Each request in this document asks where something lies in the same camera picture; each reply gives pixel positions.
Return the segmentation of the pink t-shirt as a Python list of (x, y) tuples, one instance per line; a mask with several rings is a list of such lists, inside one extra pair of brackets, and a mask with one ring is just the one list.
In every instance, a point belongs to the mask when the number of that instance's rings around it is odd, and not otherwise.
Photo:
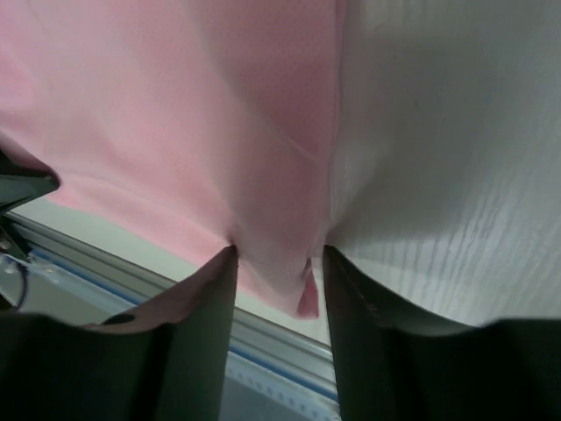
[(1, 148), (54, 202), (316, 318), (342, 1), (4, 1)]

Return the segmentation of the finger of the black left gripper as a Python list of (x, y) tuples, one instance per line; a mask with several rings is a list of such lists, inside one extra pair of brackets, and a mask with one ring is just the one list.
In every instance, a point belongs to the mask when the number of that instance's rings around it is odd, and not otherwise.
[(1, 214), (48, 195), (60, 186), (58, 177), (48, 171), (25, 168), (1, 152)]

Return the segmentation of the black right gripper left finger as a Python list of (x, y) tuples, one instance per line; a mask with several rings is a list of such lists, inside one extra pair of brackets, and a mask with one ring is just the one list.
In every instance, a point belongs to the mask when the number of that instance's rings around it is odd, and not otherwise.
[(3, 312), (2, 419), (218, 419), (237, 274), (228, 246), (98, 325)]

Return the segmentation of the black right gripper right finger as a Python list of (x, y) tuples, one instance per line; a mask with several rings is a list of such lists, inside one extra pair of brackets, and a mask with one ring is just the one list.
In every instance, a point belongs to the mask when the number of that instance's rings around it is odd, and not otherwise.
[(560, 323), (464, 325), (410, 302), (334, 246), (323, 284), (344, 420), (557, 420)]

